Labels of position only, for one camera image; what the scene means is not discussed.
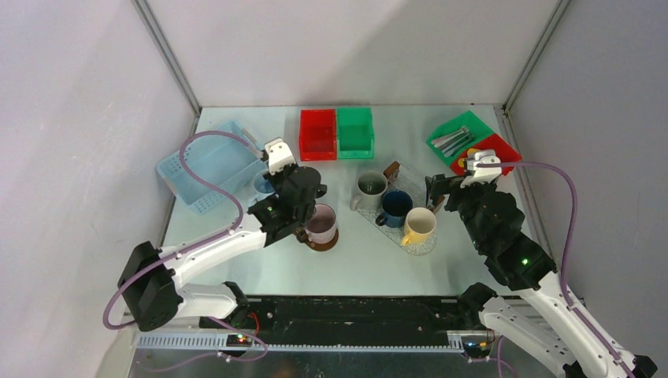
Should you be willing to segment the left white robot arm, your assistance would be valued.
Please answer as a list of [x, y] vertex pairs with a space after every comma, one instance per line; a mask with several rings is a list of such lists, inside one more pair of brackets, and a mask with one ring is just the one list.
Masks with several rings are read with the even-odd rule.
[[327, 191], [321, 174], [311, 167], [291, 165], [265, 178], [275, 194], [252, 205], [230, 228], [191, 244], [160, 249], [144, 242], [133, 249], [115, 296], [124, 300], [140, 331], [156, 330], [181, 317], [213, 317], [230, 328], [246, 324], [247, 298], [236, 283], [202, 285], [192, 280], [290, 235], [303, 238], [317, 199]]

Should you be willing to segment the light blue mug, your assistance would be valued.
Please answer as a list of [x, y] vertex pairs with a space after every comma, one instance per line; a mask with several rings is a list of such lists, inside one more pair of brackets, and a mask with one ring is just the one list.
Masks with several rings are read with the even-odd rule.
[[265, 174], [268, 172], [268, 170], [265, 170], [255, 175], [253, 180], [254, 194], [249, 199], [249, 206], [260, 202], [261, 200], [275, 193], [273, 185], [265, 178]]

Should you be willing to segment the mauve pink mug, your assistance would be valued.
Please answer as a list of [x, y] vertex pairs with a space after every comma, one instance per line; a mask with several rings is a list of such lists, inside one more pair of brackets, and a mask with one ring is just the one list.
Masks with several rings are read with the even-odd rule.
[[303, 226], [298, 241], [301, 243], [326, 244], [334, 239], [336, 231], [335, 211], [328, 205], [316, 204], [314, 215]]

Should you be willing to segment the grey mug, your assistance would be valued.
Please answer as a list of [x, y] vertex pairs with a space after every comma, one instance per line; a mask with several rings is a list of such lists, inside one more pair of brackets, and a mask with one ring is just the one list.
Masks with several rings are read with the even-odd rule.
[[388, 180], [382, 172], [373, 170], [363, 172], [357, 178], [350, 209], [352, 211], [378, 209], [387, 189]]

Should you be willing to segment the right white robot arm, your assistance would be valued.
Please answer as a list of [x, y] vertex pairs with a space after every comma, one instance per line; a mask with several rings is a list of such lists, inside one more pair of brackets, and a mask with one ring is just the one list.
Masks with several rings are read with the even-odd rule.
[[458, 319], [508, 338], [557, 377], [652, 377], [658, 367], [617, 343], [570, 289], [560, 285], [555, 260], [521, 230], [525, 220], [513, 195], [494, 180], [465, 176], [425, 178], [429, 206], [458, 213], [492, 277], [526, 301], [547, 322], [522, 316], [490, 287], [475, 283], [458, 297]]

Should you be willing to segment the cream yellow mug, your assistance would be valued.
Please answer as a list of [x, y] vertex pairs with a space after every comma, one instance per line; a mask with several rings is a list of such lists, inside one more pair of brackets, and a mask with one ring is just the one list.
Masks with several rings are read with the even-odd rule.
[[412, 209], [406, 215], [401, 245], [423, 243], [436, 230], [436, 226], [436, 216], [430, 209], [424, 207]]

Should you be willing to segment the dark blue mug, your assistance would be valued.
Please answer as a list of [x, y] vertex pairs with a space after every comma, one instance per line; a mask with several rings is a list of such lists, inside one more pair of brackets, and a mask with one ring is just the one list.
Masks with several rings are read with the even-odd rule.
[[389, 191], [381, 200], [380, 214], [375, 224], [388, 228], [401, 228], [413, 207], [413, 200], [405, 191]]

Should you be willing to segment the brown ended acrylic rack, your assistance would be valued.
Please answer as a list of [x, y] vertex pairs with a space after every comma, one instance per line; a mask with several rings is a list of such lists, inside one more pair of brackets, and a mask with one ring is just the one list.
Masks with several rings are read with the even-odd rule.
[[445, 197], [440, 196], [433, 204], [427, 195], [425, 175], [411, 170], [407, 165], [393, 161], [383, 170], [383, 175], [388, 181], [388, 190], [401, 190], [406, 192], [412, 199], [414, 207], [425, 207], [437, 214], [444, 204]]

